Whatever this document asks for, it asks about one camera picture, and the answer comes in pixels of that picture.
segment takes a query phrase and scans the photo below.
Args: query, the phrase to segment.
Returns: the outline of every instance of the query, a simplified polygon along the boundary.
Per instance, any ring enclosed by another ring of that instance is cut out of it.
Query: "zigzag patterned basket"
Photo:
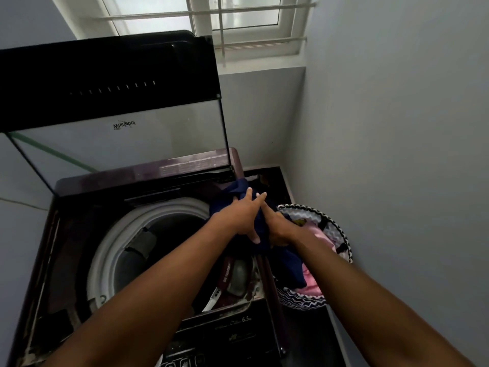
[[[323,231],[323,233],[333,242],[337,254],[349,263],[353,262],[350,243],[345,233],[339,225],[328,215],[323,214],[314,208],[301,204],[281,204],[277,210],[288,214],[292,220],[311,220]],[[322,308],[327,305],[324,296],[308,296],[299,294],[290,288],[277,288],[278,296],[282,305],[298,310],[310,310]]]

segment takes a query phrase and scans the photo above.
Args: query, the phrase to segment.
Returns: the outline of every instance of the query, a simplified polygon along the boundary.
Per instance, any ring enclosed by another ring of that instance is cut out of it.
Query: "whirlpool logo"
[[[113,125],[114,125],[114,130],[120,130],[122,127],[129,126],[131,128],[133,126],[136,126],[136,123],[134,121],[129,121],[129,122],[119,121],[119,123]]]

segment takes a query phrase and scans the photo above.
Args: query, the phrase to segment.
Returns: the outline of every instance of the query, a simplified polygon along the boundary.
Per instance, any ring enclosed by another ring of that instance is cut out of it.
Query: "hand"
[[[231,228],[235,234],[246,234],[253,243],[259,244],[260,237],[255,232],[255,218],[262,203],[265,203],[266,193],[256,194],[252,201],[253,189],[248,188],[246,196],[239,200],[233,198],[233,203],[226,206],[212,217],[220,219],[220,223]]]
[[[273,211],[264,201],[262,211],[270,230],[270,243],[276,246],[286,246],[293,242],[299,226],[287,220],[282,213]]]

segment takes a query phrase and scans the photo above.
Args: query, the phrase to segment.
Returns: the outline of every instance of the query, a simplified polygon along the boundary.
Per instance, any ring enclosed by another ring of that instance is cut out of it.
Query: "laundry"
[[[336,253],[334,243],[331,242],[329,238],[327,238],[327,236],[322,232],[321,229],[317,227],[316,224],[314,224],[314,222],[307,221],[304,225],[302,225],[302,227],[303,229],[308,229],[309,231],[311,231],[317,238],[319,238],[321,241],[324,241],[324,243]],[[294,291],[302,295],[321,296],[323,293],[321,292],[321,289],[319,288],[315,278],[313,277],[309,269],[307,269],[305,264],[302,264],[302,273],[304,275],[304,279],[306,280],[307,286],[304,288],[297,288]]]
[[[212,216],[221,211],[233,202],[233,197],[244,198],[248,189],[248,181],[245,178],[236,180],[214,198],[210,204],[209,213]],[[261,210],[255,218],[255,231],[260,237],[260,244],[256,245],[249,240],[247,236],[235,236],[230,245],[240,245],[242,250],[250,254],[265,254],[268,257],[270,268],[277,279],[278,287],[303,288],[307,286],[302,270],[302,260],[297,255],[295,249],[291,246],[274,246],[270,247],[268,240],[268,226]]]

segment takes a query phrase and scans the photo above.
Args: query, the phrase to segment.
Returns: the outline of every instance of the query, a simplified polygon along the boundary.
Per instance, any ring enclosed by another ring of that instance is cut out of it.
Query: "green hose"
[[[49,154],[51,154],[51,155],[53,155],[55,157],[58,157],[59,159],[62,159],[64,161],[66,161],[66,162],[69,162],[69,163],[71,163],[71,164],[73,164],[75,166],[81,167],[82,169],[87,170],[87,171],[89,171],[91,173],[98,172],[98,170],[94,169],[92,166],[85,165],[84,163],[82,163],[82,162],[80,162],[78,160],[72,159],[70,156],[67,156],[66,154],[63,154],[63,153],[58,152],[58,151],[56,151],[56,150],[54,150],[54,149],[52,149],[50,147],[47,147],[44,144],[38,143],[37,141],[31,139],[30,137],[27,137],[27,136],[22,135],[22,134],[20,134],[18,132],[15,132],[15,131],[14,132],[11,132],[9,134],[14,139],[17,139],[17,140],[19,140],[21,142],[24,142],[25,144],[29,144],[29,145],[37,148],[37,149],[40,149],[41,151],[44,151],[46,153],[49,153]]]

